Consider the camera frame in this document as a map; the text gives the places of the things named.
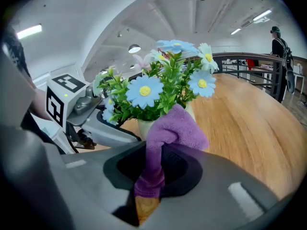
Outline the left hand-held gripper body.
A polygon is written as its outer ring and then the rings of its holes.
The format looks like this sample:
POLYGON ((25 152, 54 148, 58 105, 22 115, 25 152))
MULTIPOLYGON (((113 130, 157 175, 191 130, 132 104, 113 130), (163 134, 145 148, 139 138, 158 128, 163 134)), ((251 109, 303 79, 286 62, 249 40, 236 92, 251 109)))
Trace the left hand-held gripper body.
POLYGON ((45 112, 59 127, 53 140, 65 153, 95 149, 101 98, 93 95, 90 83, 68 73, 50 77, 45 101, 45 112))

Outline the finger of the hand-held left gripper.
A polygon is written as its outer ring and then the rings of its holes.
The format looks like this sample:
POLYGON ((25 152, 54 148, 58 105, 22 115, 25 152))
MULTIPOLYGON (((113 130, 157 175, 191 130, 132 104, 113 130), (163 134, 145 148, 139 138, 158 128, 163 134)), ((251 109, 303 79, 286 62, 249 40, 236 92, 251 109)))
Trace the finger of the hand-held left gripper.
POLYGON ((130 143, 141 142, 141 138, 134 133, 105 123, 84 123, 82 129, 92 135, 94 143, 102 146, 119 147, 130 143))

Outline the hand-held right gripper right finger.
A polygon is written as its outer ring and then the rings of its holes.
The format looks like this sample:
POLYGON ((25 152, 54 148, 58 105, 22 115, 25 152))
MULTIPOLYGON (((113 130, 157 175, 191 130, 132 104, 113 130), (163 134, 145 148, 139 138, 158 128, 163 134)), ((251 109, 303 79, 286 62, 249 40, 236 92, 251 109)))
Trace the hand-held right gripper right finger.
POLYGON ((218 155, 180 145, 164 145, 202 167, 198 184, 188 193, 162 198, 144 222, 145 230, 266 230, 282 214, 293 194, 283 199, 235 163, 218 155))

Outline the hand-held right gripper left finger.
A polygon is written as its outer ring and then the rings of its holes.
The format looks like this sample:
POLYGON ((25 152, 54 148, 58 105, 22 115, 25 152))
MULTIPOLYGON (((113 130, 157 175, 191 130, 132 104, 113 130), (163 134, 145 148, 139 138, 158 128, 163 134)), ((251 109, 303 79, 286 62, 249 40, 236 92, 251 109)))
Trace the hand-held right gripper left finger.
POLYGON ((45 144, 49 170, 64 203, 62 214, 71 227, 138 227, 132 154, 144 153, 145 142, 105 150, 61 155, 45 144))

